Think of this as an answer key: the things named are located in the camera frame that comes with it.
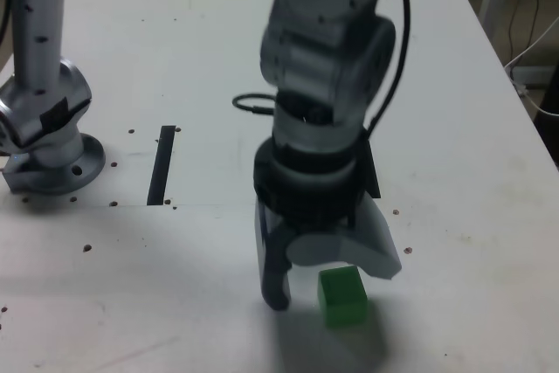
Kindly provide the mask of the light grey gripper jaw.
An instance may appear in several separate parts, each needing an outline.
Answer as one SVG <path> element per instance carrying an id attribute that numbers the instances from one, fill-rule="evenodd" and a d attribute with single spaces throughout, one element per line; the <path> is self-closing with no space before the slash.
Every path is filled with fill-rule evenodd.
<path id="1" fill-rule="evenodd" d="M 358 206 L 353 227 L 339 224 L 330 231 L 305 233 L 287 247 L 286 255 L 297 266 L 343 262 L 384 280 L 402 269 L 388 223 L 368 197 Z"/>

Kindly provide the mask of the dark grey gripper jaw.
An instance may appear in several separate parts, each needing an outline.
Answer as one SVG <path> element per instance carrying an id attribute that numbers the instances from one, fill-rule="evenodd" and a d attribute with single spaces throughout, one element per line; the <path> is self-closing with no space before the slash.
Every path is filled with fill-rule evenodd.
<path id="1" fill-rule="evenodd" d="M 262 297 L 272 310 L 286 311 L 291 301 L 287 273 L 292 268 L 286 251 L 296 230 L 261 202 L 255 205 L 254 225 Z"/>

